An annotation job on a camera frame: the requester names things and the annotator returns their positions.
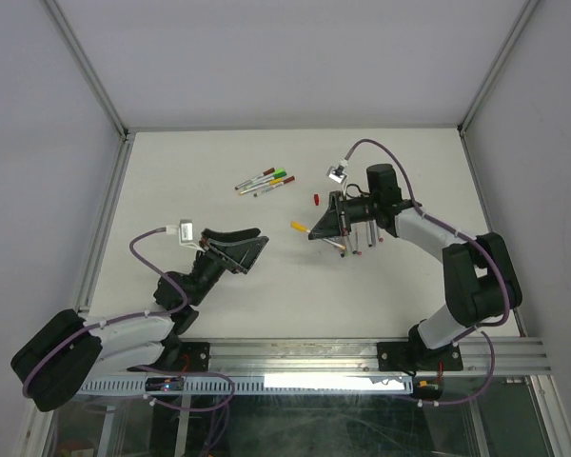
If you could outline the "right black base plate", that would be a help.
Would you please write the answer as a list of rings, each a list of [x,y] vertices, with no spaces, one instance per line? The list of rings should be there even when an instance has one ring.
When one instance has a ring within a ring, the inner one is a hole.
[[[446,346],[426,349],[408,341],[376,344],[379,371],[400,371],[412,375],[419,371],[462,371],[463,358],[458,348]]]

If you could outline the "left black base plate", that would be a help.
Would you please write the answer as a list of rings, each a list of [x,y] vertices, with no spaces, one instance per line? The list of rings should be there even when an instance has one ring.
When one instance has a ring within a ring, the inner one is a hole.
[[[170,367],[180,372],[207,372],[209,360],[209,342],[183,341]]]

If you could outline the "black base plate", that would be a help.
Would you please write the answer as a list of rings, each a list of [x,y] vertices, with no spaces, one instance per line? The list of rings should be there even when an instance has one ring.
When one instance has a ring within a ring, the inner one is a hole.
[[[209,342],[183,341],[170,367],[180,372],[207,372],[209,360]]]
[[[376,344],[379,371],[400,371],[412,375],[419,371],[462,371],[463,358],[458,348],[446,346],[426,349],[408,341]]]

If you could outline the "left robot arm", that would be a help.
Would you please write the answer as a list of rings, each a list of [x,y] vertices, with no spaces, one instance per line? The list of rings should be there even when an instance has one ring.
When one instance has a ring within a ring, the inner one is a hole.
[[[165,272],[147,260],[137,244],[172,235],[191,248],[190,272]],[[158,277],[156,309],[113,317],[83,317],[72,308],[55,314],[10,361],[22,394],[42,412],[56,410],[87,382],[130,368],[167,371],[179,362],[180,337],[199,316],[198,307],[225,272],[247,274],[269,239],[258,228],[233,232],[204,229],[193,243],[185,226],[163,226],[129,243],[130,253]]]

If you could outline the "dark red capped marker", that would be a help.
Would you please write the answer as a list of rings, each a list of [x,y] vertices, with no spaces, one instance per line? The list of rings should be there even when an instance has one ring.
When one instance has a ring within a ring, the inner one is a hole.
[[[275,189],[277,189],[277,188],[279,188],[279,187],[285,186],[285,185],[287,185],[287,184],[289,184],[289,183],[291,183],[291,182],[293,182],[293,181],[295,181],[295,176],[289,176],[289,177],[286,177],[285,179],[280,178],[280,180],[279,180],[278,183],[273,184],[273,185],[269,185],[269,186],[266,187],[266,188],[263,188],[263,189],[261,189],[261,190],[259,190],[259,191],[254,192],[254,193],[253,193],[253,196],[254,196],[254,197],[259,197],[260,195],[266,194],[266,193],[268,193],[268,192],[270,192],[270,191],[272,191],[272,190],[275,190]]]

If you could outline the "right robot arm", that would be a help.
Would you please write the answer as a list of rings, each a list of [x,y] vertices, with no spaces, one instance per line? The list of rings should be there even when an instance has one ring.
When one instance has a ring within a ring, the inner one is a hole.
[[[380,368],[413,374],[448,367],[459,337],[494,324],[522,302],[522,291],[503,238],[489,232],[472,237],[434,222],[420,206],[402,196],[389,164],[367,168],[368,190],[349,198],[341,191],[328,197],[325,214],[309,231],[311,240],[332,241],[356,224],[368,223],[407,241],[443,266],[445,303],[413,326],[405,341],[378,348]]]

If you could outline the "aluminium front rail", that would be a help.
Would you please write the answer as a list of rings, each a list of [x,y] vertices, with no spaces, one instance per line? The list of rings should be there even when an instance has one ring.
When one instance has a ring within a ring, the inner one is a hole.
[[[401,338],[344,339],[233,339],[203,338],[210,343],[207,372],[226,376],[257,376],[266,373],[332,373],[339,375],[405,376],[400,371],[379,371],[376,344]],[[462,371],[419,371],[417,377],[483,377],[490,367],[498,377],[550,375],[552,369],[538,338],[491,338],[492,348],[481,336],[458,343]]]

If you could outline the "grey purple pen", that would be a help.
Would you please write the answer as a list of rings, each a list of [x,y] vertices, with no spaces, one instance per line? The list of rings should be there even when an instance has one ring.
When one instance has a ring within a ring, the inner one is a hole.
[[[373,221],[367,223],[367,243],[370,248],[375,247],[377,244],[376,229]]]

